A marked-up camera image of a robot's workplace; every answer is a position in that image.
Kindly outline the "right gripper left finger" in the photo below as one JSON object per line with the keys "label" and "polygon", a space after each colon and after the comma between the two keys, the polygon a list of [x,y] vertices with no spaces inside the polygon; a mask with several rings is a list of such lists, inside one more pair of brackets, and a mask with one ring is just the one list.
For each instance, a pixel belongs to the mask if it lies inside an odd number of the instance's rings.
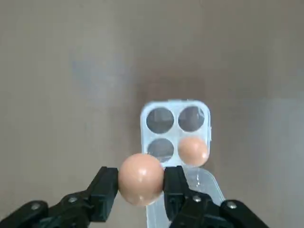
{"label": "right gripper left finger", "polygon": [[118,193],[118,169],[101,167],[86,190],[64,196],[49,206],[33,200],[0,222],[2,228],[87,228],[106,222]]}

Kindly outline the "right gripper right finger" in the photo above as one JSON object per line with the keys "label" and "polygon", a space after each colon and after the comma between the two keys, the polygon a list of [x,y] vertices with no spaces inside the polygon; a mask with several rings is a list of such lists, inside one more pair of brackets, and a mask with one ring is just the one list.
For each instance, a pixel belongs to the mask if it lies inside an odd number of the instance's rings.
{"label": "right gripper right finger", "polygon": [[216,205],[206,193],[191,190],[181,166],[167,167],[163,179],[164,205],[171,228],[267,228],[238,200]]}

